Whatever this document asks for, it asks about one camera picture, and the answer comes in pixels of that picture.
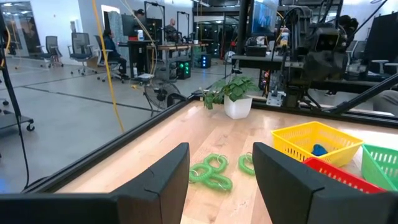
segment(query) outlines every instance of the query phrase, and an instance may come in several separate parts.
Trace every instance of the green plastic basket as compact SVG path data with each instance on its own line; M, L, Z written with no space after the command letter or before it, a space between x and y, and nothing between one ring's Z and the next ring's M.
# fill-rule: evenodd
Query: green plastic basket
M386 190L398 190L398 151L364 144L362 175Z

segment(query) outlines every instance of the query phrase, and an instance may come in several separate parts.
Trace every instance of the potted plant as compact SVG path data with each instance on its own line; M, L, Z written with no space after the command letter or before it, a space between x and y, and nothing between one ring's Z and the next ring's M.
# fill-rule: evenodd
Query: potted plant
M259 88L251 78L239 76L216 82L210 90L204 94L205 107L213 109L213 103L221 104L224 101L225 113L232 119L241 119L249 115L252 98L248 97L248 91L258 91Z

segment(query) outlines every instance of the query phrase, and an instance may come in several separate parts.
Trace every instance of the computer monitor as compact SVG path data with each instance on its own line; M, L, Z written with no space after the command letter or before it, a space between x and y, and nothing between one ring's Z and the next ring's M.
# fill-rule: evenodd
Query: computer monitor
M278 0L252 0L249 27L251 36L273 36Z
M147 26L147 22L145 17L139 18L142 25ZM142 29L141 26L136 21L136 18L132 15L122 15L122 26L123 26L123 35L128 37L137 36L138 30Z

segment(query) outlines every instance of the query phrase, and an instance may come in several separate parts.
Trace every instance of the red plastic basket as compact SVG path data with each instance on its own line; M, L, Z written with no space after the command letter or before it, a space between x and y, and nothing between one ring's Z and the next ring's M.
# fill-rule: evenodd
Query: red plastic basket
M319 171L321 174L325 174L330 178L340 181L343 184L349 185L350 187L363 191L367 194L386 191L367 182L366 180L360 179L315 157L308 158L303 163L312 169Z

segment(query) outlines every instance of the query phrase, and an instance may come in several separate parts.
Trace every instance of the concrete floor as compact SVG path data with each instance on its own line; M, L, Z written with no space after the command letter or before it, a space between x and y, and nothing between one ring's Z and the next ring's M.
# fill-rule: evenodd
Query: concrete floor
M76 66L41 68L41 62L18 59L7 61L12 84L22 114L34 119L35 131L22 125L25 148L30 167L30 182L53 174L121 134L114 115L108 83L98 81L98 75L70 75ZM256 69L243 69L245 75L258 82ZM178 80L175 85L185 96L206 88L224 77L224 65L209 69L192 69L192 76ZM115 80L114 92L125 130L136 127L151 116L142 90L133 90L127 83ZM354 95L338 93L324 97L324 91L313 91L320 103L335 105ZM0 98L7 98L4 83ZM361 105L369 109L371 105ZM11 106L0 109L12 111ZM25 166L16 126L0 130L0 192L20 192L25 184Z

